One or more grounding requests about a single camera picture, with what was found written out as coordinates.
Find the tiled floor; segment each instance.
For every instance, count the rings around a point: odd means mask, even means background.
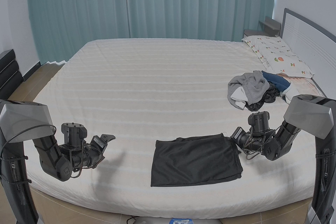
[[[23,82],[10,97],[11,100],[32,101],[48,81],[57,73],[61,65],[45,64]],[[61,201],[31,188],[37,210],[42,214],[45,224],[126,224],[129,218],[119,213],[106,213],[87,209]],[[221,219],[223,224],[303,224],[308,204],[306,199],[273,210],[246,216]],[[11,207],[0,187],[0,223],[15,223]]]

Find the pillow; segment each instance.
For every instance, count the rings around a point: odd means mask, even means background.
[[[249,36],[242,39],[257,54],[272,74],[284,74],[311,79],[312,71],[280,37]]]

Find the folded black shorts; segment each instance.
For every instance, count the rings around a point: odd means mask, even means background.
[[[197,186],[241,178],[239,153],[223,134],[157,140],[150,186]]]

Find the gray clothing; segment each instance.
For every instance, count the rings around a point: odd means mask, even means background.
[[[253,71],[253,73],[244,73],[243,75],[235,76],[227,85],[227,99],[236,108],[241,109],[236,105],[236,101],[231,99],[231,95],[239,87],[243,87],[247,104],[251,105],[259,102],[264,93],[269,89],[270,84],[264,78],[261,71]]]

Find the white bed sheet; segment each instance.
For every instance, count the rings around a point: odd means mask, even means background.
[[[77,179],[45,174],[32,141],[25,142],[32,187],[91,209],[136,216],[224,218],[273,209],[313,195],[314,137],[301,131],[277,161],[240,160],[242,178],[190,187],[150,187],[155,141],[248,129],[250,111],[227,100],[235,75],[264,67],[241,42],[186,39],[114,39],[87,43],[51,79],[35,101],[47,104],[56,139],[63,122],[84,124],[93,135],[114,134],[106,159]],[[300,93],[318,94],[305,79]],[[283,121],[288,105],[277,98],[261,110],[269,124]]]

